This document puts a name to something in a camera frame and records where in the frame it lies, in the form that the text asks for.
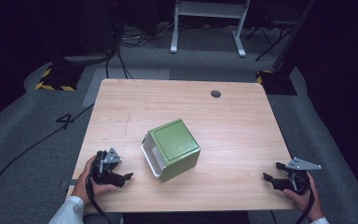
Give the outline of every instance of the green cube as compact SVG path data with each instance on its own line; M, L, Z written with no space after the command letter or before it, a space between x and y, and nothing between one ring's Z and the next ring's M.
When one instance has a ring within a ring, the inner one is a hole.
M142 150L161 182L195 167L200 155L200 146L181 119L148 131Z

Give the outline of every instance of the wooden table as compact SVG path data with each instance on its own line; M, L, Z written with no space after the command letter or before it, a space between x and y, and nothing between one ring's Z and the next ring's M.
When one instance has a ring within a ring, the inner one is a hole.
M212 97L211 91L220 91L221 97ZM199 143L200 157L195 168L161 183L141 143L148 130L175 119L182 119ZM122 189L97 197L106 212L294 208L262 176L285 177L275 162L291 158L256 83L105 79L73 179L98 150L110 147L122 158L114 172L134 175Z

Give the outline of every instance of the power cord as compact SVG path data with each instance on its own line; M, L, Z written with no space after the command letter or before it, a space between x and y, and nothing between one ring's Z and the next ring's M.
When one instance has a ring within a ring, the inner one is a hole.
M306 184L308 189L310 190L310 200L308 202L307 208L303 211L303 214L301 215L301 217L296 222L296 224L300 224L301 222L304 221L305 217L310 213L310 209L312 208L313 203L315 203L315 196L313 194L313 189L310 187L310 184L305 179L300 178L298 176L296 176L296 178L299 179L304 184Z
M147 43L149 43L151 40L158 40L161 39L167 35L172 35L172 33L167 33L164 34L166 31L168 31L171 27L173 27L174 23L169 24L167 27L165 27L164 29L158 31L158 33L156 34L156 36L151 36L151 35L138 35L138 33L134 30L127 30L124 35L121 36L121 45L124 47L128 47L128 48L135 48L135 47L141 47L146 45ZM137 39L136 43L129 43L126 42L125 40L132 40L132 39Z
M91 47L89 47L88 45L86 45L84 43L84 41L77 35L77 33L75 32L75 29L72 27L71 23L69 22L69 20L66 18L65 14L63 13L60 5L58 4L57 0L54 0L55 5L57 7L57 9L60 11L60 13L62 14L63 19L65 20L66 24L68 25L69 29L71 30L72 34L75 36L75 38L77 39L77 41L85 48L90 50L91 52L94 53L102 53L104 54L104 56L102 58L97 58L97 59L89 59L89 60L82 60L82 61L72 61L72 60L66 60L68 63L70 63L73 66L86 66L86 65L93 65L96 63L101 63L104 61L108 61L112 58L113 54L114 54L114 50L108 50L108 51L99 51L96 49L93 49Z
M272 218L274 219L274 223L275 223L275 224L278 224L278 221L277 221L277 218L275 217L274 212L273 212L273 211L269 211L269 212L271 213Z
M120 62L121 62L121 67L123 68L123 71L124 71L124 75L126 76L126 79L129 79L129 77L131 77L131 79L133 79L132 75L127 70L126 62L124 62L124 60L121 58L120 48L117 49L117 53L118 53L118 58L120 59Z
M102 217L105 217L106 220L108 221L108 223L110 224L110 219L109 217L106 215L106 213L101 209L100 205L97 204L97 202L95 202L94 200L94 189L92 187L92 180L91 180L91 173L92 173L92 168L94 167L95 165L95 162L96 161L99 161L100 158L102 156L102 152L101 151L98 151L97 152L97 155L95 156L95 159L94 161L92 162L92 165L91 167L89 168L89 174L87 175L87 178L86 178L86 191L87 191L87 196L89 197L89 202L94 206L94 208L98 211L98 213L102 216Z
M113 55L115 55L115 52L112 51L109 55L109 58L106 60L106 64L105 64L105 72L106 72L106 78L109 78L109 71L107 69L107 65L109 64L110 59L113 57Z
M83 111L81 111L78 115L74 116L72 119L67 120L60 128L58 128L57 130L55 130L54 132L50 133L49 135L47 135L46 137L42 138L41 140L39 140L38 142L34 143L33 145L31 145L30 147L26 148L25 150L22 151L22 153L20 153L17 157L15 157L13 160L11 160L4 169L2 169L2 171L0 172L0 177L1 175L7 170L7 168L13 164L16 160L18 160L21 156L23 156L25 153L27 153L29 150L31 150L32 148L36 147L37 145L41 144L42 142L46 141L47 139L49 139L52 135L54 135L55 133L59 132L60 130L64 129L69 123L74 122L75 119L77 119L78 117L80 117L83 113L85 113L87 110L89 110L90 108L92 108L94 106L94 104L88 106L87 108L85 108Z

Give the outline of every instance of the hand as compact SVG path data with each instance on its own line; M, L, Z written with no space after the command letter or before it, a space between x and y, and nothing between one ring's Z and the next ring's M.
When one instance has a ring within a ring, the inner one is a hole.
M87 204L90 202L89 200L89 196L87 196L87 191L86 191L86 179L87 176L90 173L90 168L92 165L92 162L94 161L95 156L93 156L91 159L89 159L86 163L86 166L84 167L83 173L81 173L81 175L79 176L76 184L75 184L75 188L74 191L72 191L72 196L77 196L79 197L81 200L83 200L84 204ZM112 191L116 189L116 186L114 185L98 185L97 183L95 183L95 181L93 179L91 179L92 181L92 188L94 189L94 194L95 196L107 192L107 191Z
M309 222L312 222L314 220L324 217L324 212L322 211L321 200L319 198L319 193L316 189L315 182L313 181L313 177L310 174L308 174L308 177L310 178L310 187L312 188L313 195L315 197L315 202L313 203L313 206L307 215L307 219L309 220ZM290 189L284 189L283 193L286 194L286 196L295 203L296 207L301 210L301 212L304 212L310 201L309 190L303 195L298 195Z

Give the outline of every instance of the grommet hole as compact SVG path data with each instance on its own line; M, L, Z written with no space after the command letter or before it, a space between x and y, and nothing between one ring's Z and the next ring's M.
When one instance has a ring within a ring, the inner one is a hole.
M222 93L220 91L211 91L211 95L214 98L219 98L222 95Z

